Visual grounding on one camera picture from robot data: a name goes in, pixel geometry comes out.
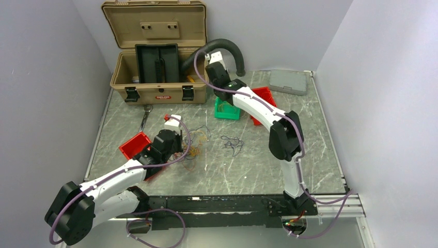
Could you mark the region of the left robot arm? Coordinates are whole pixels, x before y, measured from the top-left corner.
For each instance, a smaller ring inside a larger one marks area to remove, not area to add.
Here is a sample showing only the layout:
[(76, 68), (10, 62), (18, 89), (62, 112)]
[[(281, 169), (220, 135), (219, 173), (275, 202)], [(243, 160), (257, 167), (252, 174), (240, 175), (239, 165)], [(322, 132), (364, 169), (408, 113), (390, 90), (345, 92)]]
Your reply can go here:
[(52, 245), (80, 242), (94, 227), (132, 213), (141, 217), (149, 208), (148, 195), (136, 184), (154, 177), (169, 158), (183, 152), (182, 130), (162, 129), (150, 140), (140, 132), (119, 146), (127, 161), (97, 179), (65, 183), (51, 203), (44, 221), (50, 226)]

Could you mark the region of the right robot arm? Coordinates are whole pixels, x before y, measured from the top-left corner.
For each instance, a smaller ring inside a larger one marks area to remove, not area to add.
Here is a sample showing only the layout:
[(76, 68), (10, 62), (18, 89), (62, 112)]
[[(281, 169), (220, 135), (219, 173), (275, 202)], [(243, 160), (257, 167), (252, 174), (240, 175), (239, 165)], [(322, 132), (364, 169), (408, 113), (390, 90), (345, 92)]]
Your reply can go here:
[(284, 177), (284, 202), (271, 214), (317, 215), (316, 203), (309, 197), (302, 179), (301, 158), (305, 155), (304, 135), (296, 112), (282, 111), (256, 95), (241, 80), (231, 80), (220, 62), (206, 66), (208, 86), (222, 101), (255, 117), (269, 132), (269, 150), (279, 160)]

